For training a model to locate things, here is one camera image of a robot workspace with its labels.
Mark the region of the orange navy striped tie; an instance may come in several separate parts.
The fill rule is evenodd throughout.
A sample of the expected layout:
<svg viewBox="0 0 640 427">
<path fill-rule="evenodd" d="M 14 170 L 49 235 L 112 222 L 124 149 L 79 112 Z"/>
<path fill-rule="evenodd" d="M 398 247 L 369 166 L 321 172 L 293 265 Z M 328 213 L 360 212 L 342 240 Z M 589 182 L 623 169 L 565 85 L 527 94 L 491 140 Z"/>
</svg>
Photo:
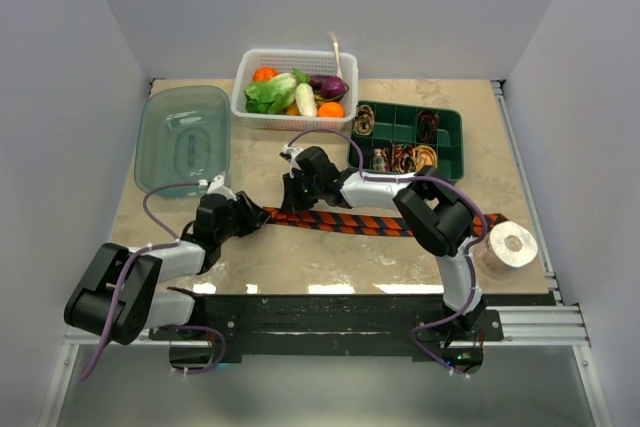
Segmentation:
<svg viewBox="0 0 640 427">
<path fill-rule="evenodd" d="M 269 224 L 291 226 L 324 232 L 381 237 L 412 237 L 408 224 L 400 217 L 381 217 L 308 210 L 284 213 L 274 207 L 265 207 L 270 215 Z"/>
</svg>

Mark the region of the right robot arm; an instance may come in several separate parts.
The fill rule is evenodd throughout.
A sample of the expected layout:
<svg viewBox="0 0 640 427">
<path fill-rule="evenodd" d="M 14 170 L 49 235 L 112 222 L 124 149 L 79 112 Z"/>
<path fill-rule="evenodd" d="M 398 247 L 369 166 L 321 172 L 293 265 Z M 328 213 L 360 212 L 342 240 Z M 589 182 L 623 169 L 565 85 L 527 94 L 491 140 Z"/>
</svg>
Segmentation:
<svg viewBox="0 0 640 427">
<path fill-rule="evenodd" d="M 446 326 L 459 340 L 469 339 L 481 327 L 485 310 L 471 259 L 471 247 L 482 237 L 474 235 L 478 219 L 481 233 L 487 222 L 477 206 L 433 166 L 417 173 L 372 176 L 353 168 L 340 171 L 317 146 L 302 149 L 286 145 L 280 156 L 290 164 L 283 176 L 281 211 L 301 214 L 323 201 L 343 209 L 374 207 L 394 209 L 418 244 L 437 262 L 444 287 Z"/>
</svg>

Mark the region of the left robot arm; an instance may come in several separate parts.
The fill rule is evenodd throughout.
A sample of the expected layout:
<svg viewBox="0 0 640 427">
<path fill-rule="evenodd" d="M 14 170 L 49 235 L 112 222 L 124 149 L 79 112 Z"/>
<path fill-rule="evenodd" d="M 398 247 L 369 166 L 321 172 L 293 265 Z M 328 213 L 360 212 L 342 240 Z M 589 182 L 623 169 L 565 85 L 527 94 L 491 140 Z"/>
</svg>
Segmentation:
<svg viewBox="0 0 640 427">
<path fill-rule="evenodd" d="M 261 229 L 269 218 L 244 192 L 209 193 L 200 198 L 194 220 L 177 240 L 138 249 L 101 245 L 67 301 L 64 322 L 121 345 L 146 328 L 165 325 L 185 339 L 200 337 L 207 315 L 193 305 L 158 307 L 160 319 L 151 318 L 152 306 L 160 304 L 154 299 L 156 286 L 207 272 L 227 240 Z"/>
</svg>

